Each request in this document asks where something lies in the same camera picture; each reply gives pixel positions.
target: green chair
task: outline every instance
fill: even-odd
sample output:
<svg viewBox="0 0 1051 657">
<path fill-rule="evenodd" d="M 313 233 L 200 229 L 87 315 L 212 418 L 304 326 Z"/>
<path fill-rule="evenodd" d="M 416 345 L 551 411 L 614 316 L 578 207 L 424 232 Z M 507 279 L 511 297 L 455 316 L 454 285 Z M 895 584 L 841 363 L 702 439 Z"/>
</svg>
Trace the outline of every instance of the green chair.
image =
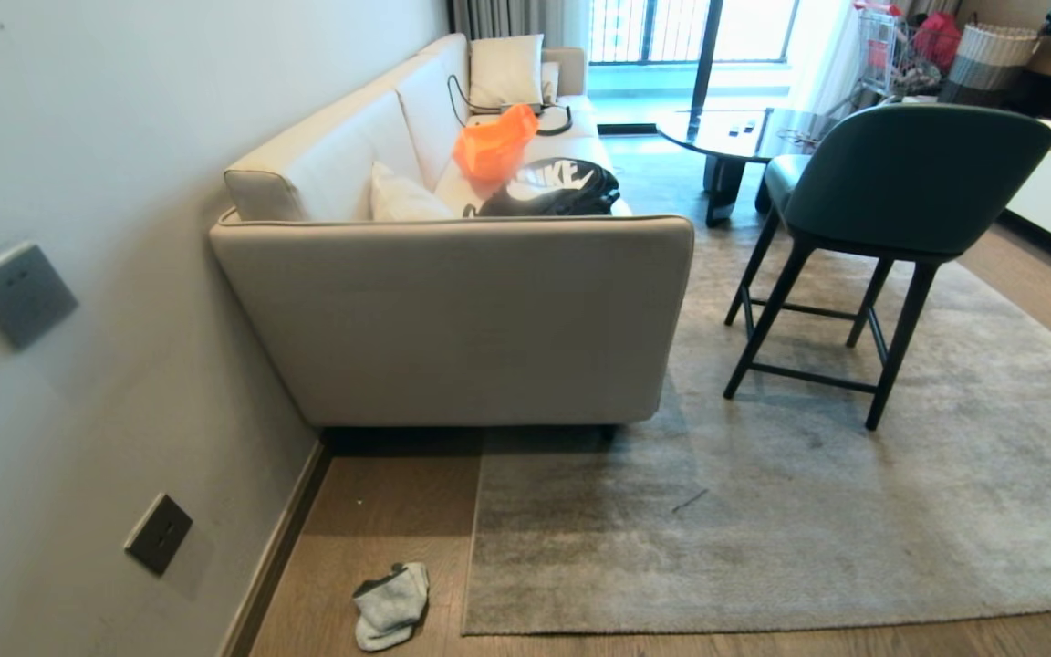
<svg viewBox="0 0 1051 657">
<path fill-rule="evenodd" d="M 767 371 L 871 392 L 867 429 L 879 427 L 939 266 L 984 235 L 1050 146 L 1051 129 L 1031 118 L 963 105 L 909 104 L 863 109 L 836 125 L 812 156 L 772 159 L 762 188 L 770 212 L 724 321 L 733 325 L 743 308 L 748 332 L 724 398 L 733 398 L 746 371 Z M 751 299 L 748 287 L 783 221 L 792 237 L 785 269 L 767 301 Z M 817 249 L 879 259 L 858 312 L 785 303 Z M 914 275 L 888 346 L 873 305 L 894 261 L 914 262 Z M 751 305 L 764 305 L 756 325 Z M 757 363 L 757 350 L 783 309 L 851 321 L 848 348 L 870 325 L 883 362 L 879 383 Z"/>
</svg>

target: black bag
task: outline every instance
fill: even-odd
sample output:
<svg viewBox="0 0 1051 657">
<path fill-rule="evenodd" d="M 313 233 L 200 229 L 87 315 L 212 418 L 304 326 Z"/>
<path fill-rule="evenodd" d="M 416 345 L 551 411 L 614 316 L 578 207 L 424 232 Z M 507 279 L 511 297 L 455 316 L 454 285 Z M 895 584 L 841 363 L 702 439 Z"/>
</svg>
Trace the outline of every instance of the black bag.
<svg viewBox="0 0 1051 657">
<path fill-rule="evenodd" d="M 521 166 L 509 183 L 494 191 L 477 211 L 465 217 L 555 217 L 611 213 L 619 199 L 619 182 L 596 163 L 547 158 Z"/>
</svg>

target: beige sofa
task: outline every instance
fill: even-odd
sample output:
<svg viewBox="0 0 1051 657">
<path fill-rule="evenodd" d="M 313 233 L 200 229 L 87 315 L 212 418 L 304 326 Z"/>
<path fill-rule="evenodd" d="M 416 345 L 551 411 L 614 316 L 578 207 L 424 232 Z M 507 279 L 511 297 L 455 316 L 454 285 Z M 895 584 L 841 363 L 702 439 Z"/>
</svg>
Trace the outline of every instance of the beige sofa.
<svg viewBox="0 0 1051 657">
<path fill-rule="evenodd" d="M 575 121 L 535 138 L 527 162 L 566 156 L 610 168 L 583 96 L 584 55 L 543 58 L 560 63 L 560 101 Z M 692 265 L 687 220 L 630 217 L 619 201 L 617 217 L 370 221 L 375 161 L 424 183 L 456 217 L 491 191 L 451 162 L 460 126 L 450 74 L 468 87 L 460 35 L 225 172 L 234 208 L 210 239 L 280 376 L 322 427 L 651 417 Z M 542 127 L 563 123 L 557 112 Z"/>
</svg>

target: white pillow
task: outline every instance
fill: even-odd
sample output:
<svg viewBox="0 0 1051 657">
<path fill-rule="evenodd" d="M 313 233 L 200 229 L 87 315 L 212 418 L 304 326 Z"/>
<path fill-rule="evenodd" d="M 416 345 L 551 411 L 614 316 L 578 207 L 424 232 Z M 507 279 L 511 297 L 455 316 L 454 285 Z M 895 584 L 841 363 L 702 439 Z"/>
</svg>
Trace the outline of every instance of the white pillow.
<svg viewBox="0 0 1051 657">
<path fill-rule="evenodd" d="M 456 219 L 449 205 L 383 163 L 371 165 L 371 221 Z"/>
<path fill-rule="evenodd" d="M 541 103 L 542 35 L 473 41 L 468 84 L 469 100 L 478 107 Z"/>
<path fill-rule="evenodd" d="M 562 67 L 558 62 L 542 62 L 542 103 L 555 105 L 558 103 L 558 71 Z"/>
</svg>

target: rug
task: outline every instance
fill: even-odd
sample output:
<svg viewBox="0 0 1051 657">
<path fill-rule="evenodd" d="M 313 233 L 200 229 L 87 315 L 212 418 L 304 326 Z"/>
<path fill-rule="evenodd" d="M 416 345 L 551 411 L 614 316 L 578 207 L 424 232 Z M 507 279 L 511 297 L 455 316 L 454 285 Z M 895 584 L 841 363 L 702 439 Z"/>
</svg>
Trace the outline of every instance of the rug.
<svg viewBox="0 0 1051 657">
<path fill-rule="evenodd" d="M 860 392 L 750 371 L 722 325 L 756 240 L 750 168 L 729 229 L 703 228 L 700 161 L 617 152 L 637 212 L 697 223 L 654 418 L 486 437 L 463 632 L 725 633 L 1051 611 L 1051 333 L 944 266 L 877 432 Z M 767 295 L 775 243 L 754 287 Z M 791 301 L 854 311 L 868 260 L 819 253 Z M 877 307 L 892 331 L 910 267 Z M 868 335 L 783 312 L 759 361 L 872 382 Z"/>
</svg>

